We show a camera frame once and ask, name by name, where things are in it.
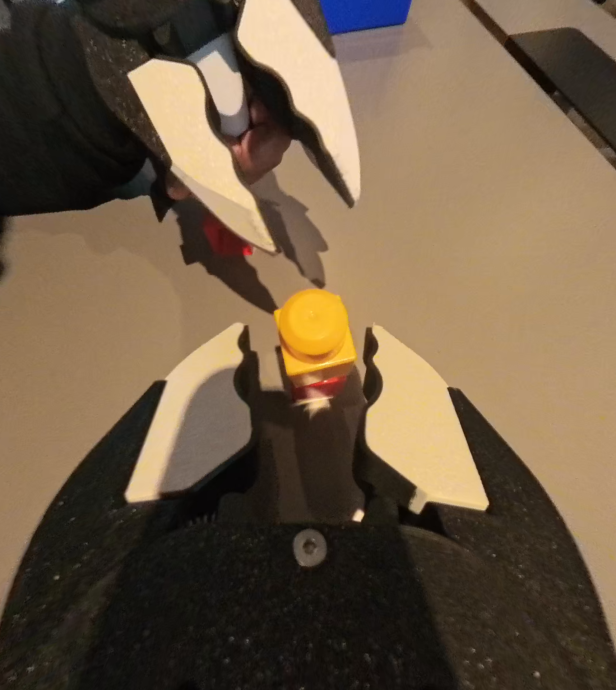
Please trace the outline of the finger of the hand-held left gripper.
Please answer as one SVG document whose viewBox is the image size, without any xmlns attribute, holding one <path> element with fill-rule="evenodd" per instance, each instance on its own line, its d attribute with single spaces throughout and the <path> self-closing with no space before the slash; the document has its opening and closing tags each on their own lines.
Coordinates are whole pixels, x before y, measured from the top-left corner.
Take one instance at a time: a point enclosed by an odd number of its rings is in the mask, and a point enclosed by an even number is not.
<svg viewBox="0 0 616 690">
<path fill-rule="evenodd" d="M 349 208 L 361 162 L 347 89 L 319 1 L 241 1 L 235 43 L 245 76 Z"/>
<path fill-rule="evenodd" d="M 189 62 L 152 58 L 127 77 L 174 176 L 246 244 L 276 254 L 258 203 L 210 121 L 209 91 L 200 71 Z"/>
</svg>

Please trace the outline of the person's left forearm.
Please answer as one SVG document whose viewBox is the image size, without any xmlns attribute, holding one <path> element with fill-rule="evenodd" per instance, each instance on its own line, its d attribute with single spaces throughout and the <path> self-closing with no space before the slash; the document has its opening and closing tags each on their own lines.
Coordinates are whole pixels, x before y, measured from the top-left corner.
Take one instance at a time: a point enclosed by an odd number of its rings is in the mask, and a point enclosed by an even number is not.
<svg viewBox="0 0 616 690">
<path fill-rule="evenodd" d="M 147 160 L 98 94 L 73 18 L 22 4 L 0 31 L 0 216 L 95 208 Z"/>
</svg>

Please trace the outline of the black table mat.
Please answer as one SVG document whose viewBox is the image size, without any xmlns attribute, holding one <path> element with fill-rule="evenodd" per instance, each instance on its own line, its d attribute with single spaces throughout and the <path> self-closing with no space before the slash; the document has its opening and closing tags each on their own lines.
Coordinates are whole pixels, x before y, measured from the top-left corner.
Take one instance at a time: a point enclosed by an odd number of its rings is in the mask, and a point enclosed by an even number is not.
<svg viewBox="0 0 616 690">
<path fill-rule="evenodd" d="M 616 60 L 577 28 L 512 34 L 509 52 L 554 89 L 616 151 Z"/>
</svg>

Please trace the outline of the blue plastic bin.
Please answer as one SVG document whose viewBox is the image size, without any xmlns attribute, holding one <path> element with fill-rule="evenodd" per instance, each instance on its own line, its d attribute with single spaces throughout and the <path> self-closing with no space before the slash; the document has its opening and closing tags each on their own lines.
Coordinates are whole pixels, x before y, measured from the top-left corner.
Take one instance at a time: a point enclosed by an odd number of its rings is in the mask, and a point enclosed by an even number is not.
<svg viewBox="0 0 616 690">
<path fill-rule="evenodd" d="M 412 1 L 320 1 L 332 35 L 400 26 Z"/>
</svg>

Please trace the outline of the person's left hand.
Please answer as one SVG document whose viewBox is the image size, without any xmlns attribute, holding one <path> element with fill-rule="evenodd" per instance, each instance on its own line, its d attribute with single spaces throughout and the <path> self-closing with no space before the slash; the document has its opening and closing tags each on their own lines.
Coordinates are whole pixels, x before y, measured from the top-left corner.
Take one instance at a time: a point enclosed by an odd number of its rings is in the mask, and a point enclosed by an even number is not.
<svg viewBox="0 0 616 690">
<path fill-rule="evenodd" d="M 253 185 L 278 167 L 292 139 L 257 97 L 249 100 L 249 118 L 249 128 L 226 137 L 226 145 L 244 181 Z"/>
</svg>

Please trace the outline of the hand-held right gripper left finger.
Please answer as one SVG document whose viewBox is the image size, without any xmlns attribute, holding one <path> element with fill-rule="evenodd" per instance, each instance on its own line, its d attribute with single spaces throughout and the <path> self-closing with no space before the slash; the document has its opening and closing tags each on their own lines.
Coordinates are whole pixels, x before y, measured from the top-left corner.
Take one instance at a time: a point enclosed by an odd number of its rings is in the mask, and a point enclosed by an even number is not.
<svg viewBox="0 0 616 690">
<path fill-rule="evenodd" d="M 174 367 L 124 491 L 128 503 L 203 487 L 251 448 L 258 363 L 249 327 L 232 323 Z"/>
</svg>

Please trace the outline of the red mega block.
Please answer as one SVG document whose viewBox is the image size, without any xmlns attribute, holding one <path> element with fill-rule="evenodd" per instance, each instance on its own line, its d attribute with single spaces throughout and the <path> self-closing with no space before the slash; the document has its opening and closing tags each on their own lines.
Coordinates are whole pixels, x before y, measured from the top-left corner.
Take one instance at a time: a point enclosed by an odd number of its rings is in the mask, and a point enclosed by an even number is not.
<svg viewBox="0 0 616 690">
<path fill-rule="evenodd" d="M 202 230 L 214 254 L 222 257 L 248 257 L 253 254 L 252 245 L 236 236 L 211 213 L 206 214 Z"/>
<path fill-rule="evenodd" d="M 330 401 L 343 391 L 347 379 L 348 375 L 340 375 L 321 379 L 310 384 L 292 385 L 292 401 L 299 406 Z"/>
</svg>

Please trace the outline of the yellow mega block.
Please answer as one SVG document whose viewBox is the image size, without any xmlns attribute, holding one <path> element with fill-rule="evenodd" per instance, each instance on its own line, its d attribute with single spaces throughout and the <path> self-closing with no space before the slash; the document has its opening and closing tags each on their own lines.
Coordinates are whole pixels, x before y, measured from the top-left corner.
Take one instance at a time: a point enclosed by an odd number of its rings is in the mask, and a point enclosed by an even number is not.
<svg viewBox="0 0 616 690">
<path fill-rule="evenodd" d="M 321 289 L 293 294 L 274 311 L 284 369 L 295 384 L 349 374 L 357 354 L 346 306 Z"/>
</svg>

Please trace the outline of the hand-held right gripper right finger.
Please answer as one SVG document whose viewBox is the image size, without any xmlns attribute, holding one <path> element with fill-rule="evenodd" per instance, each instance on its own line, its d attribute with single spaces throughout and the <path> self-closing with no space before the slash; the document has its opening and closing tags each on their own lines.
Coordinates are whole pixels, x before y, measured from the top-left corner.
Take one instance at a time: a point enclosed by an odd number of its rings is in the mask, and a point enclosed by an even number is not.
<svg viewBox="0 0 616 690">
<path fill-rule="evenodd" d="M 485 512 L 490 502 L 447 383 L 384 327 L 367 335 L 364 480 L 411 513 L 428 504 Z"/>
</svg>

